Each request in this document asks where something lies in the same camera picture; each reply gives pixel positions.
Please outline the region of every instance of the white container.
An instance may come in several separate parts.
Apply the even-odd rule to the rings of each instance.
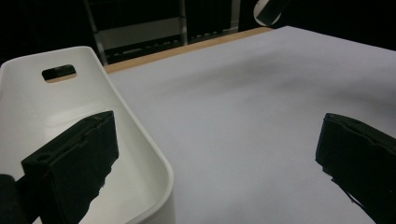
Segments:
[[[47,69],[71,64],[77,75],[48,83]],[[74,123],[115,114],[120,157],[81,223],[175,223],[172,168],[120,98],[90,48],[25,56],[0,70],[0,173],[23,176],[21,160]]]

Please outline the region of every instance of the white paper sheet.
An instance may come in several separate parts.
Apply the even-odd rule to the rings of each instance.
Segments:
[[[315,152],[327,112],[396,136],[396,52],[286,27],[110,78],[174,167],[177,223],[374,223]]]

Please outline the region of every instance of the white plastic bin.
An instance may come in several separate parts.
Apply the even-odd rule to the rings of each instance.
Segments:
[[[45,81],[44,70],[67,64],[76,69],[75,77]],[[21,178],[22,159],[80,119],[107,110],[115,114],[120,157],[81,223],[175,223],[172,168],[87,47],[2,65],[0,173]]]

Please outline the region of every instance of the white tabletop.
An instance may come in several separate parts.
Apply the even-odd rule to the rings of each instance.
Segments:
[[[177,223],[374,223],[315,152],[327,112],[396,136],[396,52],[285,27],[110,78],[174,167]]]

